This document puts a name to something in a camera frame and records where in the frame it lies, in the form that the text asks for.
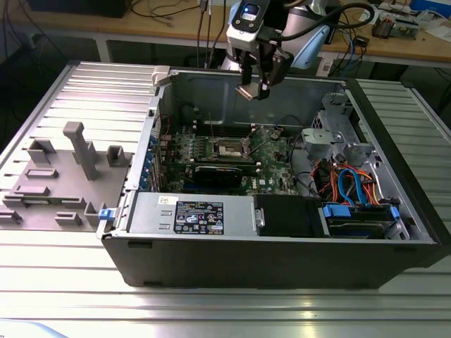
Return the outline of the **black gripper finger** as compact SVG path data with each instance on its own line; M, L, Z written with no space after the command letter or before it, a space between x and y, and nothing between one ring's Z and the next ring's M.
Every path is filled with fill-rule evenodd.
M241 86L249 85L252 81L252 66L254 58L249 51L243 51L240 55Z
M259 58L259 100L267 99L269 96L272 82L277 78L278 70L281 65L281 56L279 51L269 54L262 54Z

